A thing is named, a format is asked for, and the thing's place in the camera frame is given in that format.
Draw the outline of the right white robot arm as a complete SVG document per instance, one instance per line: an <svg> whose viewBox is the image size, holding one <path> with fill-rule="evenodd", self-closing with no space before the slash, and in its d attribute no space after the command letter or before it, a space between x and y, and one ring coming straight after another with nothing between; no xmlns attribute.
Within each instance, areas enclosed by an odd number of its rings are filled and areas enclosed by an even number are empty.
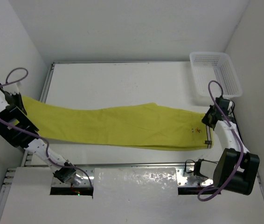
<svg viewBox="0 0 264 224"><path fill-rule="evenodd" d="M213 183L198 193L200 201L208 201L227 190L242 195L250 195L253 190L260 163L259 156L252 154L243 144L237 125L228 116L226 108L211 105L202 119L219 137L223 153L218 162L199 159L195 162L193 176L198 179L212 179Z"/></svg>

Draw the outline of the yellow-green trousers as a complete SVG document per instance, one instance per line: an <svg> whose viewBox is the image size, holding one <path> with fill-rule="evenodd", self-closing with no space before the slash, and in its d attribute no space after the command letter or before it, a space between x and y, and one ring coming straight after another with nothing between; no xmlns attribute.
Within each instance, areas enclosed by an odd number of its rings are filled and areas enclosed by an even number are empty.
<svg viewBox="0 0 264 224"><path fill-rule="evenodd" d="M207 149L213 132L203 114L148 103L75 110L23 97L28 118L42 137L82 144L168 151Z"/></svg>

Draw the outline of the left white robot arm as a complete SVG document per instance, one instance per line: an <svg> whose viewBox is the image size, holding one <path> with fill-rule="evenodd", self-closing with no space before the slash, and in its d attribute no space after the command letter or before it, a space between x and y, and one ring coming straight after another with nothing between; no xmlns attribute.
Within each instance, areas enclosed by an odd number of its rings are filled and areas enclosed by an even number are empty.
<svg viewBox="0 0 264 224"><path fill-rule="evenodd" d="M74 185L76 169L51 150L48 141L39 136L39 129L27 117L17 85L13 86L15 88L11 92L0 87L0 136L13 147L21 147L38 156L62 183Z"/></svg>

